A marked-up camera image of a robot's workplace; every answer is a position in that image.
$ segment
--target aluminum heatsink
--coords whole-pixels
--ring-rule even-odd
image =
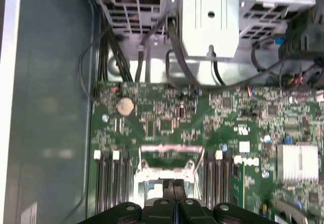
[[[277,180],[283,183],[317,182],[317,146],[308,144],[277,146]]]

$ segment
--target white slot latch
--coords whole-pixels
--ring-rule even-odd
[[[114,160],[114,161],[118,161],[119,160],[119,151],[113,151],[112,152],[112,159]]]
[[[95,159],[95,160],[100,160],[101,159],[101,151],[100,150],[95,150],[94,151],[93,159]]]
[[[216,160],[222,160],[223,159],[223,151],[222,150],[217,150],[215,154]]]

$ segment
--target ventilation holes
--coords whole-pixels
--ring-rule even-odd
[[[140,4],[160,5],[160,0],[139,0]]]
[[[269,36],[271,34],[271,31],[274,29],[274,27],[261,27],[261,26],[254,26],[251,28],[250,31],[247,31],[243,35],[243,39],[253,39],[253,40],[258,40],[261,37],[264,36]]]
[[[273,12],[276,12],[276,13],[281,13],[281,12],[283,12],[285,9],[287,9],[288,7],[286,7],[286,6],[277,6],[277,7],[275,7],[272,11]]]
[[[260,12],[263,12],[263,11],[269,11],[270,8],[265,8],[263,7],[262,4],[259,4],[259,3],[256,3],[253,5],[253,7],[250,9],[250,11],[260,11]]]
[[[287,12],[284,19],[285,20],[290,20],[290,19],[294,18],[297,14],[298,14],[298,12]]]
[[[252,18],[262,18],[263,14],[254,14]]]
[[[140,7],[141,12],[151,12],[151,7]]]
[[[137,7],[126,7],[127,11],[137,11]]]

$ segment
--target integrated circuit chip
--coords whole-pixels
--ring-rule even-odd
[[[172,121],[171,120],[161,120],[160,131],[172,131]]]
[[[276,105],[269,105],[268,106],[268,115],[269,116],[277,116],[278,114],[278,107]]]
[[[319,202],[318,193],[309,192],[308,198],[310,203],[318,204]]]
[[[223,106],[223,109],[232,108],[232,99],[231,98],[223,98],[222,99],[222,106]]]

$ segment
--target white label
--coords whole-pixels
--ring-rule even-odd
[[[274,221],[279,223],[279,224],[288,224],[286,221],[284,221],[282,218],[280,218],[277,215],[274,216]]]
[[[37,202],[33,203],[21,213],[20,224],[36,224]]]
[[[250,142],[239,142],[239,152],[249,153],[250,152]]]

